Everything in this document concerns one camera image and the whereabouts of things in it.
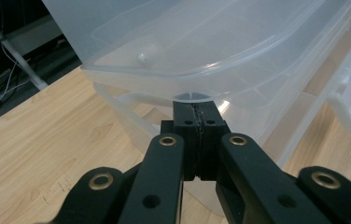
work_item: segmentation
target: clear plastic bin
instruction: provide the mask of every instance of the clear plastic bin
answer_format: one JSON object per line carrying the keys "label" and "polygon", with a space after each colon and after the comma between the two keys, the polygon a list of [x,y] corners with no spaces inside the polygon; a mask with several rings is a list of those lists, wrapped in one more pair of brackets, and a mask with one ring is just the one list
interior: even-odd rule
{"label": "clear plastic bin", "polygon": [[[351,0],[44,3],[142,150],[172,101],[213,100],[285,164],[351,52]],[[200,186],[187,189],[219,211]]]}

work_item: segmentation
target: brass ring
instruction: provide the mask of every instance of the brass ring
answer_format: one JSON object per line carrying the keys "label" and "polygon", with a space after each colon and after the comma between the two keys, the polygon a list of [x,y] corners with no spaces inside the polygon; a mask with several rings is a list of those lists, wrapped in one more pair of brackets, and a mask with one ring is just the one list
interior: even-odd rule
{"label": "brass ring", "polygon": [[159,143],[163,146],[172,146],[176,143],[176,139],[172,136],[164,136],[161,139],[159,139]]}
{"label": "brass ring", "polygon": [[247,140],[242,136],[232,136],[229,138],[229,141],[231,141],[232,144],[237,146],[243,146],[247,144]]}
{"label": "brass ring", "polygon": [[[322,180],[320,177],[326,177],[330,180],[329,181],[325,181]],[[316,171],[314,173],[312,173],[312,179],[319,185],[322,186],[324,188],[327,189],[338,189],[341,187],[341,182],[339,182],[339,180],[337,178],[335,178],[333,175],[321,172],[321,171]]]}
{"label": "brass ring", "polygon": [[[96,183],[96,180],[101,177],[106,178],[106,182]],[[106,189],[111,186],[112,182],[114,182],[114,177],[110,173],[97,174],[89,181],[89,187],[94,190]]]}

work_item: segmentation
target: wooden table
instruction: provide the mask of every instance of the wooden table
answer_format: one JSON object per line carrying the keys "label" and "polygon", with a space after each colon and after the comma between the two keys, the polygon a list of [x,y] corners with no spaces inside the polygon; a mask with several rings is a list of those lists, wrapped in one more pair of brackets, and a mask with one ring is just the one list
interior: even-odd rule
{"label": "wooden table", "polygon": [[[143,159],[77,68],[0,118],[0,223],[52,220],[90,169]],[[323,105],[285,170],[321,165],[351,179],[351,135]],[[227,223],[184,194],[182,223]]]}

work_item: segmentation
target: transparent plastic container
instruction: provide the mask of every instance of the transparent plastic container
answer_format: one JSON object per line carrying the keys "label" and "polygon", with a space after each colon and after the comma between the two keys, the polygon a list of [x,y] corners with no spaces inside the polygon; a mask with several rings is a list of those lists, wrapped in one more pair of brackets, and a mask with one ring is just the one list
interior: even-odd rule
{"label": "transparent plastic container", "polygon": [[[173,101],[212,100],[283,165],[351,52],[351,0],[44,3],[142,150]],[[202,184],[186,188],[220,213]]]}

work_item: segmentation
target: light wood tabletop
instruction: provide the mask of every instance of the light wood tabletop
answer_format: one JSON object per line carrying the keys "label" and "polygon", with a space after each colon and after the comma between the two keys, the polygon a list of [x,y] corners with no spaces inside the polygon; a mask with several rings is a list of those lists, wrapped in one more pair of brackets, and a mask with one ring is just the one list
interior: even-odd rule
{"label": "light wood tabletop", "polygon": [[[48,222],[89,170],[143,159],[79,68],[0,118],[0,223]],[[351,135],[327,104],[284,168],[321,165],[351,180]],[[227,223],[184,194],[182,223]]]}

